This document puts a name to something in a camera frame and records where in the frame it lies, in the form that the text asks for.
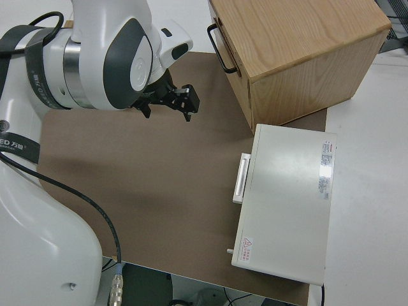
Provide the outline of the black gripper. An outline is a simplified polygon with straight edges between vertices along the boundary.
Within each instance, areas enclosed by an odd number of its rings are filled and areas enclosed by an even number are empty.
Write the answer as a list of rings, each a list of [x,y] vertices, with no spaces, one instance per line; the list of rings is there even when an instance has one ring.
[[[146,86],[135,102],[135,108],[141,111],[146,119],[151,115],[149,105],[163,105],[178,110],[182,112],[186,122],[190,122],[191,114],[199,110],[200,99],[191,84],[177,88],[170,72],[165,72],[158,80]]]

